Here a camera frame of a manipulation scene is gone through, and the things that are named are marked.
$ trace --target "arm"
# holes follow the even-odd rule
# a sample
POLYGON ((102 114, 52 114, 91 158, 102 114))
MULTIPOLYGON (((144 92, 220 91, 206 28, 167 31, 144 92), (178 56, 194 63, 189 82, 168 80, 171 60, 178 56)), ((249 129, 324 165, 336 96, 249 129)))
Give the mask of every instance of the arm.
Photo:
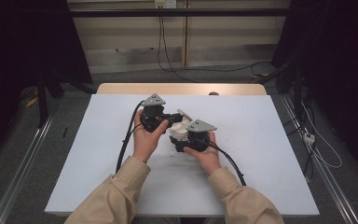
POLYGON ((143 125, 137 126, 141 124, 142 112, 138 111, 134 119, 132 157, 126 159, 116 175, 108 176, 65 223, 123 224, 130 223, 135 217, 141 187, 150 172, 146 163, 168 126, 168 121, 164 120, 154 132, 147 132, 143 125))
MULTIPOLYGON (((209 132, 209 135, 215 143, 214 133, 209 132)), ((208 147, 205 151, 198 152, 187 147, 185 152, 196 158, 209 175, 208 180, 215 194, 225 205, 227 224, 283 223, 272 202, 257 190, 240 185, 227 168, 221 167, 216 149, 208 147)))

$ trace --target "gray carpet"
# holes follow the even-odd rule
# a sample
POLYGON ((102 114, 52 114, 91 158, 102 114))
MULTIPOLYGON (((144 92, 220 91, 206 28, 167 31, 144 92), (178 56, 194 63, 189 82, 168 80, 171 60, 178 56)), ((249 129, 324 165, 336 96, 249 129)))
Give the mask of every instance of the gray carpet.
MULTIPOLYGON (((243 65, 208 68, 235 69, 241 67, 243 65)), ((273 69, 268 64, 260 64, 254 67, 254 73, 268 73, 273 69)), ((250 69, 229 73, 195 70, 180 71, 178 73, 180 76, 191 78, 198 82, 247 83, 251 80, 250 69)), ((94 75, 93 79, 95 83, 91 87, 94 88, 97 88, 99 84, 104 82, 187 82, 177 77, 174 73, 161 70, 101 74, 94 75)), ((60 106, 52 121, 46 139, 35 158, 32 170, 27 175, 21 192, 7 218, 7 223, 63 223, 65 221, 65 217, 48 215, 43 211, 48 202, 49 195, 54 188, 55 180, 60 175, 66 156, 75 139, 90 96, 72 86, 66 84, 62 86, 65 89, 65 95, 62 99, 48 99, 50 104, 59 103, 60 106), (65 129, 67 129, 67 132, 65 137, 63 137, 65 129)), ((276 92, 273 81, 270 81, 266 85, 266 90, 277 108, 282 123, 290 120, 283 106, 281 96, 276 92)), ((37 105, 25 107, 25 104, 26 100, 21 102, 18 114, 10 127, 10 132, 7 134, 2 146, 0 146, 0 199, 11 177, 20 165, 21 159, 28 146, 30 146, 36 132, 38 124, 37 105)), ((324 116, 323 111, 317 106, 317 103, 313 102, 312 106, 315 110, 316 126, 319 132, 335 147, 343 160, 342 167, 332 169, 332 172, 358 216, 358 162, 351 156, 342 139, 334 135, 331 124, 324 116)), ((291 132, 294 128, 293 124, 285 126, 287 132, 291 132)), ((308 157, 304 144, 297 133, 291 134, 288 137, 300 166, 304 167, 308 157)), ((336 156, 327 145, 320 141, 319 137, 317 137, 317 144, 327 161, 337 163, 336 156)), ((317 217, 286 217, 285 222, 345 223, 316 168, 314 168, 314 174, 309 186, 321 214, 317 217)))

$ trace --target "white cable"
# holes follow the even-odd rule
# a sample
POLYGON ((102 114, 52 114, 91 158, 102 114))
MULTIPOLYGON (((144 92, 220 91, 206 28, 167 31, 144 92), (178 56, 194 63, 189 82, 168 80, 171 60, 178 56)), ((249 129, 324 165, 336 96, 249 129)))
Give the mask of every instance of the white cable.
POLYGON ((310 146, 310 150, 315 154, 316 158, 318 158, 320 161, 322 161, 325 165, 330 166, 330 167, 332 167, 332 168, 339 168, 339 167, 341 167, 341 166, 342 166, 342 159, 339 157, 338 153, 334 150, 334 148, 333 148, 333 147, 322 137, 322 135, 318 132, 318 130, 316 129, 316 127, 313 125, 312 120, 310 119, 310 114, 308 113, 307 108, 304 106, 304 104, 303 104, 302 102, 301 102, 301 104, 302 104, 302 106, 303 106, 304 109, 305 109, 305 113, 307 113, 307 117, 308 117, 308 119, 310 120, 310 125, 312 125, 313 130, 315 130, 315 132, 325 141, 325 143, 326 143, 328 146, 330 146, 330 148, 333 150, 333 152, 337 155, 337 157, 338 157, 338 159, 339 159, 339 165, 332 165, 332 164, 328 163, 327 161, 325 161, 318 153, 316 153, 316 152, 313 150, 313 148, 312 148, 312 146, 310 145, 310 143, 308 143, 309 146, 310 146))

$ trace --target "forearm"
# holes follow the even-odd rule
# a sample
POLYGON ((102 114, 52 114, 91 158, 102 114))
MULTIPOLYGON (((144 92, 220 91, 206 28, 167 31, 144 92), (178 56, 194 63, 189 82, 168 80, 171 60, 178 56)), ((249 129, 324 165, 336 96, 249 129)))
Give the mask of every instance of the forearm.
POLYGON ((257 190, 241 186, 227 168, 215 171, 209 181, 225 205, 227 224, 283 223, 272 202, 257 190))
POLYGON ((129 157, 68 217, 65 223, 130 223, 150 168, 129 157))

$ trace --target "white tabletop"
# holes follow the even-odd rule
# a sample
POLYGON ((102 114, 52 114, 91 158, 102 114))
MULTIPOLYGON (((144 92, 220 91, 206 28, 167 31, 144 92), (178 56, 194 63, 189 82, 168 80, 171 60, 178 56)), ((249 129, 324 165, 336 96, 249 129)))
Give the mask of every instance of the white tabletop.
MULTIPOLYGON (((46 212, 64 215, 77 206, 117 165, 135 106, 149 95, 93 95, 46 212)), ((282 215, 319 211, 269 96, 160 95, 165 113, 182 109, 217 127, 217 145, 244 173, 249 187, 265 194, 282 215)), ((126 155, 132 153, 132 139, 126 155)), ((234 174, 227 159, 220 161, 234 174)), ((148 162, 152 171, 138 202, 137 216, 215 217, 224 215, 197 161, 177 153, 169 132, 148 162)))

